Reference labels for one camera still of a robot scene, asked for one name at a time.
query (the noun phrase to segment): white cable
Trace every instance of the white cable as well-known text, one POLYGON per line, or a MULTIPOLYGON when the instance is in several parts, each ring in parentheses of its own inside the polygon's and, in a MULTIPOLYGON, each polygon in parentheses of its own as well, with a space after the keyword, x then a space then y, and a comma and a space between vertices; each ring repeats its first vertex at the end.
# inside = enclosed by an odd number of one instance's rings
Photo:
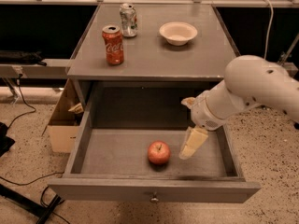
POLYGON ((268 3, 268 5, 270 6, 270 9, 271 9, 271 17, 270 17, 270 21, 269 21, 269 25, 268 25, 267 37, 265 39, 265 48, 264 48, 264 56, 263 56, 263 58, 266 59, 267 51, 268 51, 268 43, 269 43, 269 34, 270 34, 270 30, 271 30, 274 11, 273 11, 273 6, 272 6, 270 0, 264 0, 264 1, 266 3, 268 3))

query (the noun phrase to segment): can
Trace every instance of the can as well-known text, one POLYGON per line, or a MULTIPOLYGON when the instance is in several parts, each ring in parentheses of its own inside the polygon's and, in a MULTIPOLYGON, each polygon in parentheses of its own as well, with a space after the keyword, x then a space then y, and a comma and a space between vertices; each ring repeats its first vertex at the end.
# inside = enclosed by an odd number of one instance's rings
POLYGON ((123 45, 121 28, 117 25, 107 25, 102 30, 106 45, 106 59, 109 64, 123 63, 123 45))
POLYGON ((120 14, 123 36, 137 36, 137 15, 134 5, 128 3, 121 4, 120 14))

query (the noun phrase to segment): red soda can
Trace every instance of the red soda can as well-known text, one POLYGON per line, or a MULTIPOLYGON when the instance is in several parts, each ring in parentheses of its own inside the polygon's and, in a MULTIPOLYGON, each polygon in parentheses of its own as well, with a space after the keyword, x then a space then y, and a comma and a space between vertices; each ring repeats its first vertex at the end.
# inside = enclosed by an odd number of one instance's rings
POLYGON ((109 64, 123 63, 123 45, 121 29, 117 25, 103 28, 102 37, 106 45, 106 59, 109 64))

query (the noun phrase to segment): cardboard box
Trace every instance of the cardboard box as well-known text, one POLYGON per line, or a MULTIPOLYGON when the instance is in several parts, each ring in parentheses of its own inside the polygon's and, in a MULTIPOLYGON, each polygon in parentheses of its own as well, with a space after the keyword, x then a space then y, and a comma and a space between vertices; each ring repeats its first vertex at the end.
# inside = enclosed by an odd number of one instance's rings
POLYGON ((78 103, 79 99, 73 83, 68 79, 48 124, 53 152, 71 152, 79 124, 76 122, 75 115, 68 110, 78 103))

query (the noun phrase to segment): gray tabletop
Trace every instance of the gray tabletop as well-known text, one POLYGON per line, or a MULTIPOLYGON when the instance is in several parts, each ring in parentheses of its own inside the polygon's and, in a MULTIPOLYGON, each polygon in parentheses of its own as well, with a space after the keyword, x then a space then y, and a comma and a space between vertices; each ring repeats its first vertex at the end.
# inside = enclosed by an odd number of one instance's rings
POLYGON ((106 61, 102 28, 121 26, 120 4, 103 4, 68 75, 91 80, 220 80, 234 51, 211 5, 137 4, 138 35, 123 39, 124 62, 111 66, 106 61), (193 25, 198 36, 187 45, 169 45, 159 28, 170 21, 193 25))

